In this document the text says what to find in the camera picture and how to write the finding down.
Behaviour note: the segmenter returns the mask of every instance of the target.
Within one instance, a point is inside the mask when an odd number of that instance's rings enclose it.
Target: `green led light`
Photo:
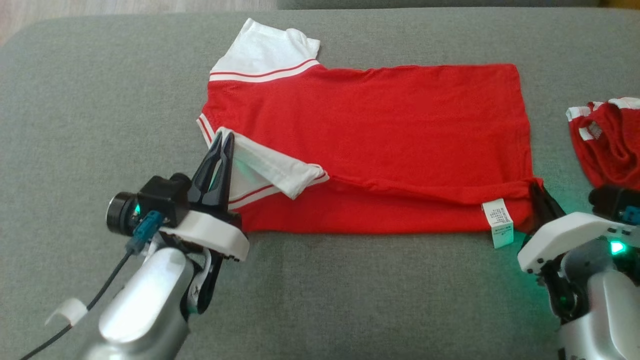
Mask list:
[[[621,243],[620,241],[612,241],[611,242],[611,255],[615,255],[618,254],[620,252],[623,252],[625,250],[625,244]]]

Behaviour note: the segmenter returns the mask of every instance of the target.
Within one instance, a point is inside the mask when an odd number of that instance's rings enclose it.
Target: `red fabric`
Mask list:
[[[571,138],[582,169],[594,187],[613,184],[640,190],[640,109],[604,103],[583,111],[569,122]],[[592,139],[585,140],[580,128]]]
[[[514,65],[326,69],[211,81],[203,110],[331,179],[243,206],[245,229],[421,233],[489,229],[481,204],[531,215],[529,121]]]

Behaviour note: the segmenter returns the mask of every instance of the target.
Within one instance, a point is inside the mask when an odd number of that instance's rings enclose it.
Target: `camera lens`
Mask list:
[[[135,216],[138,199],[136,194],[120,192],[109,202],[107,208],[107,228],[112,233],[133,236],[138,219]]]

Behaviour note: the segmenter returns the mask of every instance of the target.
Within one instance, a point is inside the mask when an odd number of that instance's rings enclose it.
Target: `blue connector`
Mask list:
[[[163,224],[164,215],[155,210],[149,211],[140,224],[136,226],[133,236],[127,242],[125,246],[127,252],[132,251],[134,255],[138,255]]]
[[[640,224],[640,208],[635,206],[627,206],[625,213],[622,215],[622,220],[632,224]]]

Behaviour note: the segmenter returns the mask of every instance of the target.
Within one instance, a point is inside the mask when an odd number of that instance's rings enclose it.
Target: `white clip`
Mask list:
[[[47,325],[54,316],[59,314],[67,318],[69,324],[74,326],[87,314],[87,312],[86,305],[75,297],[72,297],[60,304],[53,314],[49,315],[49,318],[44,322],[44,324]]]
[[[205,257],[204,267],[202,268],[201,272],[197,273],[193,277],[193,281],[191,281],[191,286],[189,287],[189,296],[187,297],[188,308],[194,313],[198,313],[198,297],[200,296],[200,292],[202,291],[202,285],[213,269],[213,267],[211,266],[212,258],[209,249],[203,249],[202,254]]]

